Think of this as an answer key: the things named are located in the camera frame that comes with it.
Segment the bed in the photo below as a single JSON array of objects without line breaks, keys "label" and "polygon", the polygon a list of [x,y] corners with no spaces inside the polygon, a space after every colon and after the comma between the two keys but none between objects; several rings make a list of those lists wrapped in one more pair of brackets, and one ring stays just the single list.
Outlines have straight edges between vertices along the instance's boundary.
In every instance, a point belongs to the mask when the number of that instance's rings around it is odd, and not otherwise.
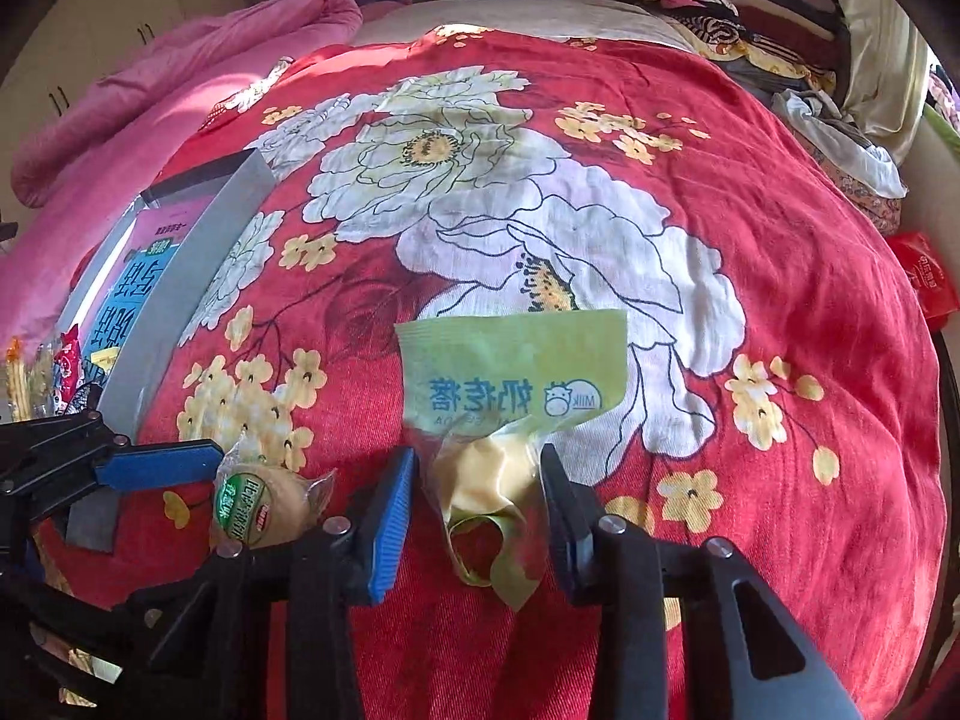
[{"label": "bed", "polygon": [[[415,7],[296,61],[162,170],[256,146],[280,184],[138,439],[227,446],[246,425],[274,463],[337,469],[339,512],[401,440],[396,322],[623,309],[628,393],[556,437],[571,478],[658,538],[731,538],[884,717],[946,528],[936,356],[896,259],[769,111],[642,13],[565,1],[558,30],[510,22],[530,4]],[[592,30],[614,11],[616,34]],[[112,556],[43,543],[109,605],[188,575],[209,519],[206,485],[136,493]],[[665,619],[683,717],[676,603]],[[370,717],[586,715],[597,615],[549,577],[516,614],[460,584],[422,498],[397,589],[352,622]]]}]

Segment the metal rivet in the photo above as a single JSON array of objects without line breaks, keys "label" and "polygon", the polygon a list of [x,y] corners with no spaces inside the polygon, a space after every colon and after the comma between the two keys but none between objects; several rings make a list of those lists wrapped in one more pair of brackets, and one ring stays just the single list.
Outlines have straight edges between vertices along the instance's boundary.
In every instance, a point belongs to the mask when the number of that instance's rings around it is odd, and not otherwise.
[{"label": "metal rivet", "polygon": [[721,557],[723,560],[726,560],[727,557],[733,555],[733,543],[723,536],[714,536],[713,538],[708,538],[705,545],[707,547],[707,552],[714,557]]},{"label": "metal rivet", "polygon": [[603,517],[600,517],[598,524],[601,531],[612,533],[613,536],[619,536],[627,530],[627,520],[618,517],[616,514],[604,514]]},{"label": "metal rivet", "polygon": [[347,517],[330,517],[323,522],[323,531],[330,536],[342,536],[352,528],[352,522]]},{"label": "metal rivet", "polygon": [[231,557],[236,557],[241,552],[243,552],[242,541],[234,541],[234,539],[228,538],[226,541],[221,541],[217,544],[217,555],[219,557],[225,557],[227,560]]},{"label": "metal rivet", "polygon": [[163,616],[163,613],[158,608],[148,608],[145,613],[143,613],[143,624],[147,628],[154,627],[160,618]]}]

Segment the red blanket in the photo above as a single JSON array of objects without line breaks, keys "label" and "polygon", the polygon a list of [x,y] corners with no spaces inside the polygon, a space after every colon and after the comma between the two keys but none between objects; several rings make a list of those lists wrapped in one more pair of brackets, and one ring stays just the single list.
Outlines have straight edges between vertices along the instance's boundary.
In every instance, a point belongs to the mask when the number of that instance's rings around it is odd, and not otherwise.
[{"label": "red blanket", "polygon": [[[678,50],[442,28],[302,60],[225,119],[166,174],[255,143],[282,182],[143,442],[246,424],[276,463],[336,467],[339,511],[400,440],[394,322],[626,310],[627,397],[558,437],[570,475],[659,538],[733,539],[864,715],[894,706],[943,545],[936,361],[882,238],[750,95]],[[143,493],[113,557],[48,541],[107,604],[189,574],[209,516],[205,485]],[[353,624],[371,718],[586,715],[597,615],[550,578],[517,614],[460,584],[422,498],[397,588]]]}]

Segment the red package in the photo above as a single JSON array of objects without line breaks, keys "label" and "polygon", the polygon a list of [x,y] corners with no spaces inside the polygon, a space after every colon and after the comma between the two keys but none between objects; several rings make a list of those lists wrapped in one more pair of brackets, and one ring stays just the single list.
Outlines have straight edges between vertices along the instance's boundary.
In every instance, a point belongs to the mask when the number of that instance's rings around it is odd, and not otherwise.
[{"label": "red package", "polygon": [[54,409],[64,413],[80,386],[80,328],[61,334],[61,350],[54,355]]},{"label": "red package", "polygon": [[960,299],[928,237],[923,233],[902,233],[886,241],[910,278],[930,332],[942,330],[947,317],[960,310]]}]

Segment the green snack wrapper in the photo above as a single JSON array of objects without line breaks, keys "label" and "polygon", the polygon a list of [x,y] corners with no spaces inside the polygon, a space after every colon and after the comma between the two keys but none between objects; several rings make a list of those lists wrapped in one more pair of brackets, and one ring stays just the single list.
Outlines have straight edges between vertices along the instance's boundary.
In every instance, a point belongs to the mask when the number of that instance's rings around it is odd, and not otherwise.
[{"label": "green snack wrapper", "polygon": [[[544,576],[539,452],[614,408],[627,383],[623,311],[441,317],[397,325],[403,423],[463,581],[520,608]],[[488,576],[454,541],[484,522],[502,542]]]}]

